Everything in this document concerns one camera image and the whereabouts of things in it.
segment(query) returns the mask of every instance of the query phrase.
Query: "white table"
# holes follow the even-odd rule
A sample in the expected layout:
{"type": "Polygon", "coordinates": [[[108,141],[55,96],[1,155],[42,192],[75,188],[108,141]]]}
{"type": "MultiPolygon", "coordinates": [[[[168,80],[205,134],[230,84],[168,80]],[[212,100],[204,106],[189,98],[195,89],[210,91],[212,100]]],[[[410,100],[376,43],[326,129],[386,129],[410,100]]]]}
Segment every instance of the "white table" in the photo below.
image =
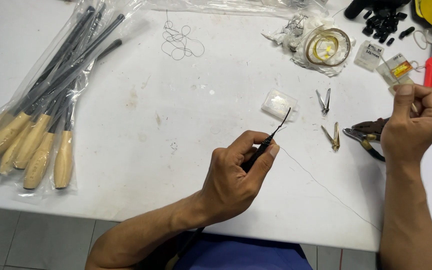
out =
{"type": "MultiPolygon", "coordinates": [[[[332,0],[327,7],[333,15],[347,4],[332,0]]],[[[0,0],[0,106],[73,6],[57,0],[0,0]]],[[[91,87],[78,104],[77,195],[33,205],[15,201],[16,189],[0,185],[0,208],[122,221],[179,200],[201,188],[213,149],[226,147],[247,129],[274,130],[280,120],[260,106],[276,88],[301,106],[299,118],[275,137],[287,154],[280,151],[246,212],[206,231],[376,251],[385,166],[343,133],[341,148],[333,153],[320,129],[325,125],[332,132],[336,121],[348,127],[392,112],[392,96],[382,77],[352,63],[367,39],[361,33],[362,15],[356,21],[347,21],[342,12],[335,15],[336,24],[354,36],[357,45],[349,65],[334,78],[295,66],[282,48],[261,36],[285,20],[169,15],[176,28],[192,27],[191,37],[204,44],[205,53],[171,59],[160,48],[166,14],[149,11],[140,33],[97,65],[91,87]],[[323,117],[315,89],[325,93],[328,88],[331,110],[323,117]]],[[[408,18],[399,24],[399,32],[413,25],[408,18]]],[[[385,49],[386,58],[402,52],[421,65],[430,53],[420,50],[411,36],[385,49]]],[[[416,83],[422,83],[423,76],[424,71],[411,72],[416,83]]],[[[432,215],[432,146],[424,156],[422,176],[432,215]]]]}

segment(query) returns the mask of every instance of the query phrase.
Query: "pliers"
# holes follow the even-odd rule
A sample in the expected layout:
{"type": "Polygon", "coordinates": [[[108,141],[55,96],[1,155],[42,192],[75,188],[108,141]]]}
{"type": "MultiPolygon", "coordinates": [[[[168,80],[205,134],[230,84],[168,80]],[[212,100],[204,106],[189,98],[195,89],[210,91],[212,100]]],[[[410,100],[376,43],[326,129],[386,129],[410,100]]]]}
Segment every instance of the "pliers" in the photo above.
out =
{"type": "Polygon", "coordinates": [[[383,128],[388,120],[389,118],[380,118],[376,121],[361,122],[351,128],[343,129],[343,132],[349,137],[357,140],[373,158],[386,162],[385,157],[376,151],[369,142],[381,141],[381,133],[383,132],[383,128]]]}

